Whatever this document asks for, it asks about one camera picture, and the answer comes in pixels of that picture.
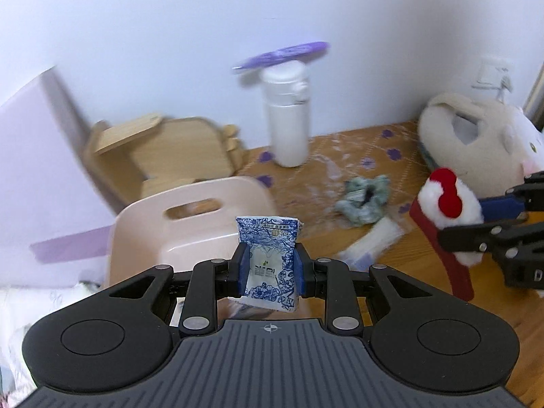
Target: white thermos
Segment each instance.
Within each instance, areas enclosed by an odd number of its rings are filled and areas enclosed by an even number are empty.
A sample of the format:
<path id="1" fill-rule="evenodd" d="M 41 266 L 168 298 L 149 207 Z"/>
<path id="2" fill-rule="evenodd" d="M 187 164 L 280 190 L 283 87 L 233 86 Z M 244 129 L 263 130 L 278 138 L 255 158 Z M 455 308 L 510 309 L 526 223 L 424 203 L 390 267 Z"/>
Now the white thermos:
<path id="1" fill-rule="evenodd" d="M 260 72 L 275 161 L 297 167 L 308 159 L 309 84 L 306 65 L 287 61 Z"/>

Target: blue and white tissue packet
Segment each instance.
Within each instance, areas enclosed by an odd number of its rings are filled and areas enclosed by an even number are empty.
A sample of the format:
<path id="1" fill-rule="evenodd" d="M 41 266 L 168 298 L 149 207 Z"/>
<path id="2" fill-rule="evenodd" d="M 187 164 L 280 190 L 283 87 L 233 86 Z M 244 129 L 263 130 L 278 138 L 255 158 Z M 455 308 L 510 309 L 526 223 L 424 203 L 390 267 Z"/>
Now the blue and white tissue packet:
<path id="1" fill-rule="evenodd" d="M 240 216 L 236 218 L 240 242 L 249 245 L 249 275 L 245 296 L 239 301 L 254 307 L 293 312 L 298 293 L 293 272 L 295 218 Z"/>

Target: power outlet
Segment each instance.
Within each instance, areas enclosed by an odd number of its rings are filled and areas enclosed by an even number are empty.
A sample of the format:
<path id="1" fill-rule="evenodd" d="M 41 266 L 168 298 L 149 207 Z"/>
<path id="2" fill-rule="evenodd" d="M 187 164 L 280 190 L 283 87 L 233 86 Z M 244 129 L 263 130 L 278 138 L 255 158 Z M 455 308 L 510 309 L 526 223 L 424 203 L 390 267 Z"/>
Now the power outlet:
<path id="1" fill-rule="evenodd" d="M 511 77 L 513 64 L 502 58 L 484 57 L 476 76 L 475 86 L 481 88 L 500 87 L 505 76 Z"/>

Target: purple pen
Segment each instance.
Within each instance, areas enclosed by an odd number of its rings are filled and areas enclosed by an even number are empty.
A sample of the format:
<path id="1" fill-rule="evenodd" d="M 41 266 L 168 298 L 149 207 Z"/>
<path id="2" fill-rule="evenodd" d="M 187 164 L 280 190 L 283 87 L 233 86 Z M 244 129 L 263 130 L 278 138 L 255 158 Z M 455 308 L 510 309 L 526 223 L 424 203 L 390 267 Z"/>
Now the purple pen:
<path id="1" fill-rule="evenodd" d="M 286 61 L 294 60 L 303 55 L 315 54 L 327 50 L 328 43 L 325 41 L 315 41 L 303 45 L 286 47 L 284 49 L 274 50 L 266 54 L 254 56 L 244 61 L 242 64 L 232 68 L 235 72 L 244 72 L 244 70 L 260 69 L 261 67 L 273 66 Z"/>

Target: wooden table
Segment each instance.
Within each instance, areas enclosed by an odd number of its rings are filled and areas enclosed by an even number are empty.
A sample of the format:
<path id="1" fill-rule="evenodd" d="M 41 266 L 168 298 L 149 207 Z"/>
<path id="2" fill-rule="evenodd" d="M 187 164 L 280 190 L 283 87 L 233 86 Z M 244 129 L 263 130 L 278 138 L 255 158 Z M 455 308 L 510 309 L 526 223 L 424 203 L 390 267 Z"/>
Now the wooden table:
<path id="1" fill-rule="evenodd" d="M 241 172 L 260 177 L 270 185 L 279 213 L 309 222 L 311 228 L 301 242 L 312 258 L 334 257 L 368 231 L 344 228 L 330 207 L 338 199 L 335 186 L 338 188 L 338 183 L 354 175 L 374 177 L 381 173 L 392 180 L 391 203 L 405 208 L 428 176 L 417 152 L 414 123 L 318 137 L 312 141 L 309 163 L 297 169 L 277 167 L 265 150 L 254 150 Z M 451 292 L 442 263 L 415 226 L 380 258 L 380 263 Z M 471 269 L 471 278 L 475 291 L 472 303 L 506 320 L 520 339 L 520 358 L 508 390 L 531 408 L 544 407 L 544 300 L 532 290 L 506 288 L 499 267 L 490 258 L 484 257 Z M 360 306 L 363 320 L 369 325 L 363 299 Z M 323 317 L 323 313 L 323 301 L 307 299 L 294 316 Z M 279 312 L 271 316 L 290 317 L 293 315 Z"/>

